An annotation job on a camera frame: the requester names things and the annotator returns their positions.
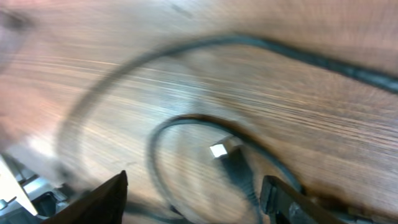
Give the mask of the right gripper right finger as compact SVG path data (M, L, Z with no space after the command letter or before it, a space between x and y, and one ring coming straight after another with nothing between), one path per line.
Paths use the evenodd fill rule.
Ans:
M263 178L259 204L271 223L275 224L344 224L272 175Z

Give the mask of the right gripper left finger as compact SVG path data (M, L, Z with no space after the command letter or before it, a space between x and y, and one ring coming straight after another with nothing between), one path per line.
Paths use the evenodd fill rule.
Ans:
M43 224L121 224L127 201L127 175L119 174Z

